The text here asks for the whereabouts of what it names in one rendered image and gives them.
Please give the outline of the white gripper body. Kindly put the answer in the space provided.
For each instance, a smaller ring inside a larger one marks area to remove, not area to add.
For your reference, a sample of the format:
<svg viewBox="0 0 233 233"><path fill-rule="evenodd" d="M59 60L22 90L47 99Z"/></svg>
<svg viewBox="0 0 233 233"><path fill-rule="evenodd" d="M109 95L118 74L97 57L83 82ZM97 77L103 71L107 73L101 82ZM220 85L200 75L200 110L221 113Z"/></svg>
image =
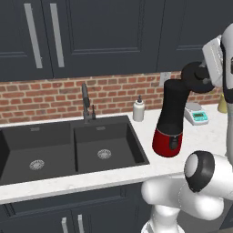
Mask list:
<svg viewBox="0 0 233 233"><path fill-rule="evenodd" d="M202 48L210 80L215 87L222 87L223 53L220 42L221 35L210 40Z"/></svg>

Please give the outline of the dark grey base cupboard door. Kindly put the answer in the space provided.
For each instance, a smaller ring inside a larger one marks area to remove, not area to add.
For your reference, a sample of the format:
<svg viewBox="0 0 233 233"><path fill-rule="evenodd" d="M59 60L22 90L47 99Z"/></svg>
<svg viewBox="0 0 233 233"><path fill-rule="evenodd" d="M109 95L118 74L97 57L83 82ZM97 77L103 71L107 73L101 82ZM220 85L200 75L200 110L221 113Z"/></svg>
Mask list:
<svg viewBox="0 0 233 233"><path fill-rule="evenodd" d="M68 233L75 233L70 211L14 218L0 223L0 233L63 233L62 218L66 217Z"/></svg>
<svg viewBox="0 0 233 233"><path fill-rule="evenodd" d="M136 198L73 209L72 215L76 233L79 214L83 216L85 233L141 233L150 211L151 206Z"/></svg>

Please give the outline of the dark grey sink tap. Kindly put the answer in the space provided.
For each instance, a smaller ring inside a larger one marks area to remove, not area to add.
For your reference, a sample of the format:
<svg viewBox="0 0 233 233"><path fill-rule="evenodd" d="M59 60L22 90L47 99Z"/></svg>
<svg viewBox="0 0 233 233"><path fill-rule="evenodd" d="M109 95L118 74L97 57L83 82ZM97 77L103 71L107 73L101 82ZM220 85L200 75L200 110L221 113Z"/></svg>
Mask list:
<svg viewBox="0 0 233 233"><path fill-rule="evenodd" d="M84 122L87 124L90 120L95 120L96 119L96 112L95 112L95 107L90 105L90 100L87 92L87 87L86 84L82 84L82 98L83 98L83 117L84 117ZM92 114L89 114L88 109L92 107Z"/></svg>

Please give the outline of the white and teal kitchen scale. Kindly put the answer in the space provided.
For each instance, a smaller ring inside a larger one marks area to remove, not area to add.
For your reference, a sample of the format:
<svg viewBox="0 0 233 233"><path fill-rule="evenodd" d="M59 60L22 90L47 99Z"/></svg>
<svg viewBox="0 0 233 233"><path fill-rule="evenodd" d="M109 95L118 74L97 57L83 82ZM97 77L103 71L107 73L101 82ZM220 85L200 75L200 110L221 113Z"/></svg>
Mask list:
<svg viewBox="0 0 233 233"><path fill-rule="evenodd" d="M199 103L187 102L184 117L193 126L206 125L208 123L208 115Z"/></svg>

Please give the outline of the black double sink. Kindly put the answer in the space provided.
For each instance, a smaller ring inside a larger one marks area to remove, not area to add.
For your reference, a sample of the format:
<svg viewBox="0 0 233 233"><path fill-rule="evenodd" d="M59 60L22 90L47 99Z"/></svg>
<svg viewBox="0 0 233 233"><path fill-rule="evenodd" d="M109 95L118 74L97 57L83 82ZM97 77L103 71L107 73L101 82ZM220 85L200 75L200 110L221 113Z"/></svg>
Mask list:
<svg viewBox="0 0 233 233"><path fill-rule="evenodd" d="M127 116L0 129L0 186L147 163Z"/></svg>

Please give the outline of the dark grey wall cupboard door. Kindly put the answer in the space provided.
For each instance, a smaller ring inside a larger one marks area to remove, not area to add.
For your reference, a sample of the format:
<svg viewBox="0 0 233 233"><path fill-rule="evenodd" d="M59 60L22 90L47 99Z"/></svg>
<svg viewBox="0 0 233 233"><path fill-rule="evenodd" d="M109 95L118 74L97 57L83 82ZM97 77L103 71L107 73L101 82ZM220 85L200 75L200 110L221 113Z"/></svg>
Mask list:
<svg viewBox="0 0 233 233"><path fill-rule="evenodd" d="M33 8L42 69L35 58L24 4ZM41 0L0 0L0 82L50 79L53 77Z"/></svg>
<svg viewBox="0 0 233 233"><path fill-rule="evenodd" d="M158 72L203 60L202 47L233 23L233 0L165 0Z"/></svg>
<svg viewBox="0 0 233 233"><path fill-rule="evenodd" d="M65 67L58 67L50 4ZM165 0L42 0L55 78L154 73Z"/></svg>

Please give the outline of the dark grey base cupboard panel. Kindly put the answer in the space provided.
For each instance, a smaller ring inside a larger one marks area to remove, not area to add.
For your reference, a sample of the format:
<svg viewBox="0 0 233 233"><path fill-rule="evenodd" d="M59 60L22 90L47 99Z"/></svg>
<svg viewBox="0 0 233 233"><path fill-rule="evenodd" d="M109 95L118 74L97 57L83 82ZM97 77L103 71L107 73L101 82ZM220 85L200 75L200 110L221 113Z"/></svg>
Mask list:
<svg viewBox="0 0 233 233"><path fill-rule="evenodd" d="M8 218L44 212L47 210L83 206L85 204L91 205L92 203L123 200L127 198L132 199L133 196L138 196L140 188L141 184L136 183L3 204L0 205L0 221L4 221Z"/></svg>

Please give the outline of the pale yellow object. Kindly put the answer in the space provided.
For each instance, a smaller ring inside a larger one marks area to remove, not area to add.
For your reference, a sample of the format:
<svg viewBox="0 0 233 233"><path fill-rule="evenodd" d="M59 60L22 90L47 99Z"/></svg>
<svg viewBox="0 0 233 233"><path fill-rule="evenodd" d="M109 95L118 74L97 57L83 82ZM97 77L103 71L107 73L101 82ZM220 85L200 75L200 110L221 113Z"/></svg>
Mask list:
<svg viewBox="0 0 233 233"><path fill-rule="evenodd" d="M219 103L218 103L218 112L226 114L228 112L227 102L224 98L224 94L221 94Z"/></svg>

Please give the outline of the black and red blender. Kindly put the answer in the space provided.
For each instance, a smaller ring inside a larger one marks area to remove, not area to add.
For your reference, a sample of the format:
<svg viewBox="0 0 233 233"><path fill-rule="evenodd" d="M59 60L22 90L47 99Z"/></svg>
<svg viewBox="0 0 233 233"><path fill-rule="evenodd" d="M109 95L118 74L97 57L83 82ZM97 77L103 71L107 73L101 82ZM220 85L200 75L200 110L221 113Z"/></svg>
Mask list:
<svg viewBox="0 0 233 233"><path fill-rule="evenodd" d="M163 106L152 142L153 150L162 157L175 157L180 151L188 96L189 90L180 79L164 83Z"/></svg>

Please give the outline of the grey wall outlet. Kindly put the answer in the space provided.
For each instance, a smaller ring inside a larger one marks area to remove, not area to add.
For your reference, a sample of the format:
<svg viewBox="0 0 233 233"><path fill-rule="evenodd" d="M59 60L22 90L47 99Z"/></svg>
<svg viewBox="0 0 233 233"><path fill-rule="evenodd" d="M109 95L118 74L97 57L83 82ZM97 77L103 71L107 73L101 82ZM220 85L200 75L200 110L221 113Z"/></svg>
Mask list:
<svg viewBox="0 0 233 233"><path fill-rule="evenodd" d="M159 85L163 86L164 83L171 77L170 72L161 72L160 73L160 80L159 80Z"/></svg>

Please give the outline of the white soap dispenser bottle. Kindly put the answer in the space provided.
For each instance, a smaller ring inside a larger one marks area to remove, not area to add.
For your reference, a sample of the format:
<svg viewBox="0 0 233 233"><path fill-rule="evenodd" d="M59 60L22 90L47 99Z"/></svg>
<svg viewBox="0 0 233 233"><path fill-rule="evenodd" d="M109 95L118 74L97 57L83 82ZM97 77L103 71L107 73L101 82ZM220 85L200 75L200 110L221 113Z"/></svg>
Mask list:
<svg viewBox="0 0 233 233"><path fill-rule="evenodd" d="M141 96L138 96L136 102L133 105L133 119L137 122L144 120L145 104Z"/></svg>

